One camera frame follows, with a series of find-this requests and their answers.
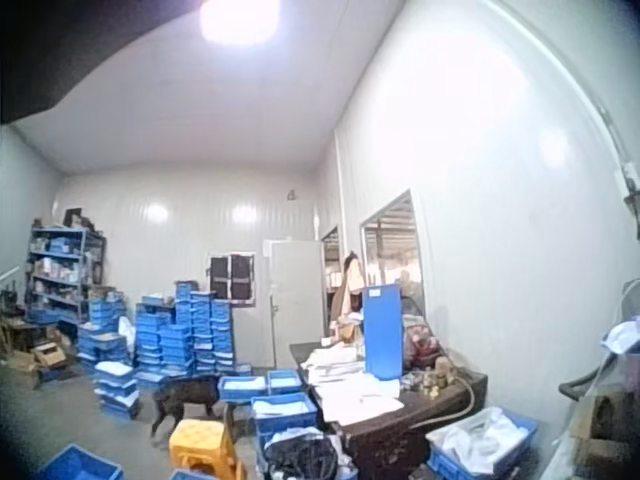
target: floor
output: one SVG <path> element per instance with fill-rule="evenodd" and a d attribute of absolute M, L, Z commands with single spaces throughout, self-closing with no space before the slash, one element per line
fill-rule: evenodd
<path fill-rule="evenodd" d="M 20 452 L 20 462 L 36 471 L 51 457 L 75 443 L 123 467 L 127 480 L 165 480 L 171 476 L 168 441 L 172 419 L 160 426 L 156 442 L 149 438 L 154 417 L 150 395 L 142 393 L 138 418 L 126 421 L 104 414 L 98 407 L 90 378 L 72 378 L 44 384 L 33 390 L 28 377 L 6 365 L 0 366 L 2 435 Z M 214 413 L 222 414 L 222 404 Z M 244 412 L 237 412 L 241 418 Z M 204 408 L 187 405 L 185 418 L 206 419 Z M 242 431 L 239 422 L 238 430 Z M 236 454 L 247 467 L 249 479 L 255 471 L 253 439 L 243 435 Z"/>

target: dark wooden desk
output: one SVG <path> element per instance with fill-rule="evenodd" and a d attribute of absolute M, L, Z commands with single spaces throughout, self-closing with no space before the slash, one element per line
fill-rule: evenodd
<path fill-rule="evenodd" d="M 319 343 L 301 343 L 290 345 L 289 350 L 299 366 L 316 348 L 320 348 Z M 306 381 L 306 371 L 300 368 L 300 373 Z M 471 415 L 484 406 L 488 379 L 486 375 L 468 372 L 468 381 L 476 397 L 474 408 L 469 413 Z M 308 386 L 308 390 L 320 406 L 315 389 Z M 406 480 L 415 468 L 424 463 L 429 454 L 425 434 L 453 420 L 413 429 L 411 427 L 429 418 L 463 410 L 469 405 L 470 395 L 464 386 L 456 383 L 442 390 L 434 400 L 417 392 L 401 392 L 399 400 L 404 408 L 395 412 L 346 427 L 335 423 L 324 425 L 342 436 L 346 450 L 360 470 L 359 480 Z"/>

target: cardboard box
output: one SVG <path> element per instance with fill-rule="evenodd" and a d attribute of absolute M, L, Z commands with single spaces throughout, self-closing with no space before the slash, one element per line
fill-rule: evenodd
<path fill-rule="evenodd" d="M 53 342 L 38 345 L 31 352 L 40 365 L 49 368 L 60 366 L 67 359 L 62 349 Z"/>

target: ceiling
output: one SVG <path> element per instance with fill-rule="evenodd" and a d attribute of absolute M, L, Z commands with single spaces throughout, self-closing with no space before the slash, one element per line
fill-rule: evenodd
<path fill-rule="evenodd" d="M 311 166 L 403 0 L 281 3 L 263 45 L 207 43 L 191 12 L 15 125 L 68 174 L 143 163 Z"/>

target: black dog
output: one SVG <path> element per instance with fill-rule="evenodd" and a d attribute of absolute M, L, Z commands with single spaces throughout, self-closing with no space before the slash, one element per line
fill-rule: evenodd
<path fill-rule="evenodd" d="M 151 438 L 156 434 L 158 426 L 171 415 L 175 419 L 173 430 L 184 417 L 185 403 L 204 405 L 207 415 L 213 415 L 213 405 L 218 401 L 218 380 L 215 375 L 198 378 L 184 378 L 169 380 L 153 394 L 158 417 L 151 426 Z"/>

